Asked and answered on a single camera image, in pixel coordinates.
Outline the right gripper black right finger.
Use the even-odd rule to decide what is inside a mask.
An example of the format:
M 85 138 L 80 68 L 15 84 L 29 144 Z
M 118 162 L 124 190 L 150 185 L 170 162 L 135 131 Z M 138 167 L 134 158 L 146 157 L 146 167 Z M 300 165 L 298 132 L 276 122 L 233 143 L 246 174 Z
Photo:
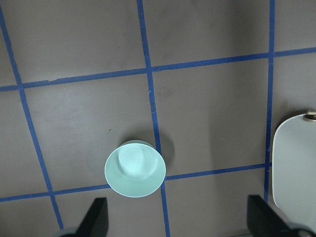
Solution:
M 294 237 L 295 232 L 259 195 L 247 198 L 247 228 L 253 237 Z

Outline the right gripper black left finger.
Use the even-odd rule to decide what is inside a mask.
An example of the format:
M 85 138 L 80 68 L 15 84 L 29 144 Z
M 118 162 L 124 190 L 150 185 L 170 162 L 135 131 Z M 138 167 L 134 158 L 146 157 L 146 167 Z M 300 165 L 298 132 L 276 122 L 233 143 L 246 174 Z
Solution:
M 106 237 L 109 229 L 106 197 L 96 198 L 79 225 L 77 237 Z

